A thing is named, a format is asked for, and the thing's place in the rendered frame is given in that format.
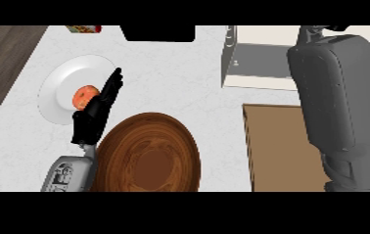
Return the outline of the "black appliance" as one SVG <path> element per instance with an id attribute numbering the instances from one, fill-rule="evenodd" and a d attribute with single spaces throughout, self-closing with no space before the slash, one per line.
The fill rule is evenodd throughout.
<path id="1" fill-rule="evenodd" d="M 129 41 L 192 42 L 195 40 L 194 25 L 123 25 L 122 31 Z"/>

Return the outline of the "white round plate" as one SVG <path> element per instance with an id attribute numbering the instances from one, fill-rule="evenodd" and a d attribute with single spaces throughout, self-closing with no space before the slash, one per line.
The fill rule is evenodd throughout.
<path id="1" fill-rule="evenodd" d="M 52 71 L 38 94 L 38 108 L 49 122 L 61 125 L 73 123 L 76 92 L 86 85 L 104 90 L 114 70 L 116 65 L 107 57 L 83 55 Z"/>

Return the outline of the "brown wooden round tray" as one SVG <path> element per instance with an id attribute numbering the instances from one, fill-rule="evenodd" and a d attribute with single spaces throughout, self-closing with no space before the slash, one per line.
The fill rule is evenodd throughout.
<path id="1" fill-rule="evenodd" d="M 92 192 L 197 192 L 200 152 L 182 122 L 161 113 L 127 118 L 99 147 Z"/>

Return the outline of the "orange-red fruit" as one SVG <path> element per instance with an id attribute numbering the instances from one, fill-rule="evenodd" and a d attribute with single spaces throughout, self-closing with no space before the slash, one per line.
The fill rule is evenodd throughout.
<path id="1" fill-rule="evenodd" d="M 73 97 L 73 105 L 79 111 L 83 111 L 88 107 L 95 96 L 101 94 L 99 89 L 94 85 L 83 86 Z"/>

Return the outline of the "colourful printed can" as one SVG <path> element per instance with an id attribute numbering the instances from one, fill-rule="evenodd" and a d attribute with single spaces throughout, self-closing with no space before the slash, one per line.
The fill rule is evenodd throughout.
<path id="1" fill-rule="evenodd" d="M 101 25 L 67 25 L 68 30 L 73 33 L 101 33 Z"/>

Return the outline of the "white and grey tiered shelf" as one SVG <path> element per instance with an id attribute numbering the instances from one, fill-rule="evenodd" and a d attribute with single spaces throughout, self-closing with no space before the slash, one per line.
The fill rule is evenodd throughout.
<path id="1" fill-rule="evenodd" d="M 222 86 L 297 90 L 287 53 L 298 25 L 229 25 L 222 54 Z"/>

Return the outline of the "tan wooden board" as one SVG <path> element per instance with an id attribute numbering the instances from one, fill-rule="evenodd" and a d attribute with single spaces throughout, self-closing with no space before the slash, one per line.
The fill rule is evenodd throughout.
<path id="1" fill-rule="evenodd" d="M 300 106 L 244 105 L 254 192 L 323 192 L 331 181 Z"/>

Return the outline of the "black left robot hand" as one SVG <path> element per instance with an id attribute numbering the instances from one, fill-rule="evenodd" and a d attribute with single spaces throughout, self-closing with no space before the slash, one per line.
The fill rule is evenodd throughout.
<path id="1" fill-rule="evenodd" d="M 123 87 L 122 68 L 117 68 L 107 81 L 102 94 L 95 96 L 88 107 L 73 115 L 74 134 L 73 144 L 96 145 L 101 141 L 108 124 L 111 106 L 114 104 L 120 88 Z"/>

